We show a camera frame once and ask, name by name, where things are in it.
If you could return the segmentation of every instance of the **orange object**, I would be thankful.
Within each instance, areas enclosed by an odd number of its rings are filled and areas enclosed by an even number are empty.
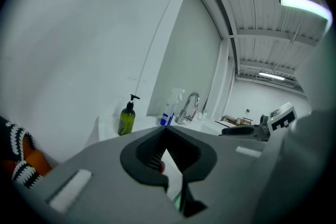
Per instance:
[[[35,168],[36,172],[38,172],[41,176],[45,176],[51,171],[51,167],[43,153],[32,149],[29,146],[28,139],[26,137],[23,138],[23,156],[24,160]],[[12,177],[16,164],[17,163],[15,161],[1,160],[1,166],[9,178]]]
[[[25,161],[35,168],[41,176],[45,176],[51,171],[51,167],[41,151],[32,150],[32,152],[25,157]]]

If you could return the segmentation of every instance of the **pump dispenser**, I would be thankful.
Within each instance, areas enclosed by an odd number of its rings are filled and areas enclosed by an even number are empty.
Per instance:
[[[133,110],[133,107],[134,107],[133,99],[134,98],[140,99],[134,94],[131,94],[131,101],[129,101],[127,103],[126,108],[121,111],[119,128],[118,128],[119,135],[129,134],[132,132],[133,123],[135,119],[135,111]]]

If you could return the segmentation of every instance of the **fluorescent light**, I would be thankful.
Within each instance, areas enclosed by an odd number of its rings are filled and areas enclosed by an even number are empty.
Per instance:
[[[265,77],[274,78],[274,79],[279,79],[279,80],[284,80],[285,79],[283,77],[276,76],[276,75],[269,74],[269,73],[264,73],[264,72],[259,72],[259,75],[262,75],[262,76],[265,76]]]
[[[310,0],[280,0],[280,4],[282,6],[303,9],[303,10],[315,13],[323,17],[324,19],[327,20],[327,25],[325,27],[326,28],[325,33],[329,30],[332,24],[332,15],[331,15],[330,10],[326,9],[325,7],[322,7],[321,5],[313,1],[310,1]]]

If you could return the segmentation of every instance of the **ceiling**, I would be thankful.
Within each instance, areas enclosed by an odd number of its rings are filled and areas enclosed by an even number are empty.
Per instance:
[[[323,0],[312,0],[324,5]],[[321,39],[327,21],[313,13],[283,7],[279,0],[228,0],[234,18],[237,79],[272,83],[277,88],[302,93],[293,75]],[[259,71],[279,74],[282,86]]]

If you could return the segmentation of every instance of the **spray bottle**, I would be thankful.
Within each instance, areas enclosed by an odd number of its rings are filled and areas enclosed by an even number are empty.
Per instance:
[[[175,114],[175,110],[179,100],[182,100],[182,94],[185,91],[180,88],[172,89],[172,96],[167,100],[164,112],[160,121],[162,126],[170,125]]]

